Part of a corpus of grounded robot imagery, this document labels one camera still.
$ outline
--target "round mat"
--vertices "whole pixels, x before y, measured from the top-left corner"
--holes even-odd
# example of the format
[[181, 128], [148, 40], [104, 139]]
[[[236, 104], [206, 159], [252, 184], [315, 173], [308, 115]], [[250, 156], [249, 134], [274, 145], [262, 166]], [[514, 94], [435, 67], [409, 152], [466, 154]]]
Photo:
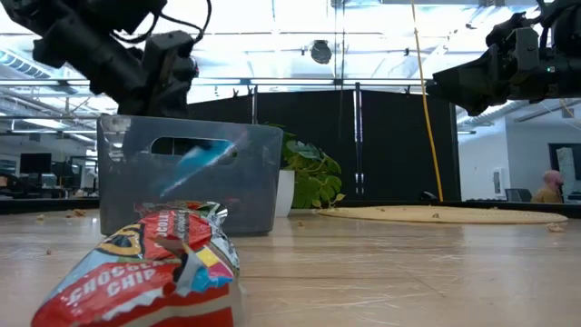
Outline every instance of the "round mat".
[[556, 213], [533, 213], [514, 210], [452, 208], [444, 206], [380, 206], [334, 208], [318, 214], [378, 221], [411, 223], [559, 223], [567, 218]]

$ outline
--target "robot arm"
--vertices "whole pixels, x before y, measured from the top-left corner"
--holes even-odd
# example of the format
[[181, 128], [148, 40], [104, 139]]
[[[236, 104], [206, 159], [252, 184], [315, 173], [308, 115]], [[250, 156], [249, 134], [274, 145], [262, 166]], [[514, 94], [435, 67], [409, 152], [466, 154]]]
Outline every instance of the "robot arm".
[[[435, 73], [430, 95], [479, 115], [507, 100], [538, 103], [547, 98], [580, 97], [581, 0], [537, 0], [539, 17], [514, 14], [487, 36], [488, 50], [477, 60]], [[539, 36], [532, 25], [544, 28]], [[547, 47], [548, 29], [552, 47]]]
[[[42, 36], [33, 58], [55, 68], [70, 64], [119, 104], [118, 114], [185, 118], [186, 95], [197, 67], [195, 40], [182, 31], [151, 36], [166, 0], [0, 0], [16, 23]], [[117, 33], [131, 35], [152, 14], [144, 51], [125, 48]]]

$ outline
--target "wooden table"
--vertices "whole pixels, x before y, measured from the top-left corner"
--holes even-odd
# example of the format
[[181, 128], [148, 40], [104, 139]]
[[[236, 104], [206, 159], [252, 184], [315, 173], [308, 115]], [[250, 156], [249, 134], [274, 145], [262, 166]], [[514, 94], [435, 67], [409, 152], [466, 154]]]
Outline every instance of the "wooden table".
[[[27, 325], [103, 238], [97, 212], [36, 216], [0, 216], [3, 327]], [[251, 326], [581, 326], [578, 221], [549, 233], [305, 214], [234, 242]]]

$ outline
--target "chocolate chip bag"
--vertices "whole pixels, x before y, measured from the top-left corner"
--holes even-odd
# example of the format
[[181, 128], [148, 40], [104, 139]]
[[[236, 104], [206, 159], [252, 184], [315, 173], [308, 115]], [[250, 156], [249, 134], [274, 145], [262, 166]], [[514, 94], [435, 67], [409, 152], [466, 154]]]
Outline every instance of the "chocolate chip bag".
[[32, 326], [242, 326], [238, 255], [217, 203], [144, 205], [90, 251]]

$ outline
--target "white pot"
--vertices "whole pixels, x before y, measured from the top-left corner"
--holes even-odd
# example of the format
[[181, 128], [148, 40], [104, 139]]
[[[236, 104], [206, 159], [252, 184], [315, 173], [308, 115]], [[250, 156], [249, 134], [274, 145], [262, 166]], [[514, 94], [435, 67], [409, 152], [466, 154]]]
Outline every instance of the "white pot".
[[288, 217], [294, 197], [294, 171], [279, 171], [279, 188], [276, 192], [275, 217]]

